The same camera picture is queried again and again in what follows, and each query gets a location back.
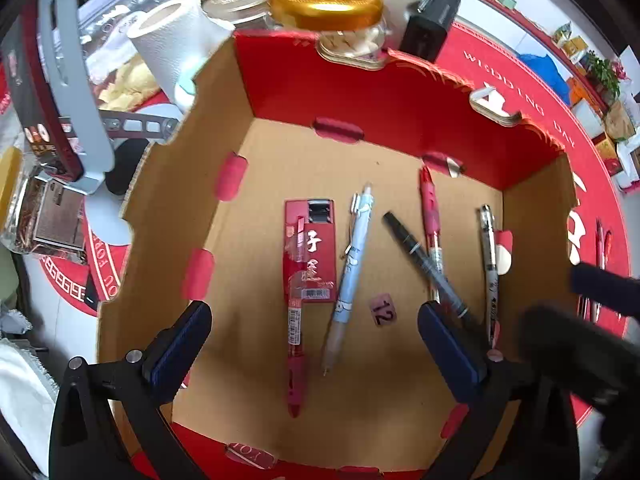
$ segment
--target pen clip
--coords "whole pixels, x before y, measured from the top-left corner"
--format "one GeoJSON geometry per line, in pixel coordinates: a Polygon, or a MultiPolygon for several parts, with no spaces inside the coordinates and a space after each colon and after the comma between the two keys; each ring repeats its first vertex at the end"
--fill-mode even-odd
{"type": "Polygon", "coordinates": [[[349,254],[349,251],[351,250],[351,237],[353,236],[353,227],[356,224],[356,217],[358,216],[359,212],[360,212],[360,195],[359,193],[354,193],[353,197],[351,197],[351,206],[349,208],[349,213],[351,213],[351,216],[349,219],[349,225],[348,225],[349,243],[347,244],[347,248],[344,250],[344,254],[341,256],[342,259],[344,259],[345,256],[349,254]]]}

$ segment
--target paper towel roll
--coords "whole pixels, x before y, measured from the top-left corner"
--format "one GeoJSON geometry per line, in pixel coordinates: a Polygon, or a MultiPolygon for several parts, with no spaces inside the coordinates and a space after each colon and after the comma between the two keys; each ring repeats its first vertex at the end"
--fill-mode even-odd
{"type": "Polygon", "coordinates": [[[233,30],[230,23],[212,22],[200,0],[169,0],[131,25],[127,35],[174,102],[180,72],[210,57],[233,30]]]}

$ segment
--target barcode sticker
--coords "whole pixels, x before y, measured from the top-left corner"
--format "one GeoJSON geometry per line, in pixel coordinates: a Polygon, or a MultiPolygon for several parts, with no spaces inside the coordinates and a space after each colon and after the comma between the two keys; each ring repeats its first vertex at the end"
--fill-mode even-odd
{"type": "Polygon", "coordinates": [[[442,248],[441,247],[429,247],[429,256],[436,268],[440,272],[444,272],[444,266],[442,265],[442,248]]]}
{"type": "Polygon", "coordinates": [[[303,288],[303,300],[328,300],[331,297],[331,291],[328,288],[303,288]]]}
{"type": "Polygon", "coordinates": [[[302,318],[302,309],[297,307],[289,307],[289,344],[300,344],[300,319],[302,318]]]}

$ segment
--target white cloth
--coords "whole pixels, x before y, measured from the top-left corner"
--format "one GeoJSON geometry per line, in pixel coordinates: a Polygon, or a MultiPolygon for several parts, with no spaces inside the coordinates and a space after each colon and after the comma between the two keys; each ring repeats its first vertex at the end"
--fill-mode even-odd
{"type": "Polygon", "coordinates": [[[29,351],[0,340],[0,412],[46,476],[57,396],[55,382],[29,351]]]}

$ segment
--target green plant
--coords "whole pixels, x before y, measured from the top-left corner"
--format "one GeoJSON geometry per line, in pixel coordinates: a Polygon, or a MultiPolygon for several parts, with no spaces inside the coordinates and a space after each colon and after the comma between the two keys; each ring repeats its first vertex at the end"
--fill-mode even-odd
{"type": "Polygon", "coordinates": [[[620,95],[618,76],[616,76],[609,59],[600,59],[593,50],[590,50],[587,53],[586,69],[613,94],[614,99],[620,95]]]}

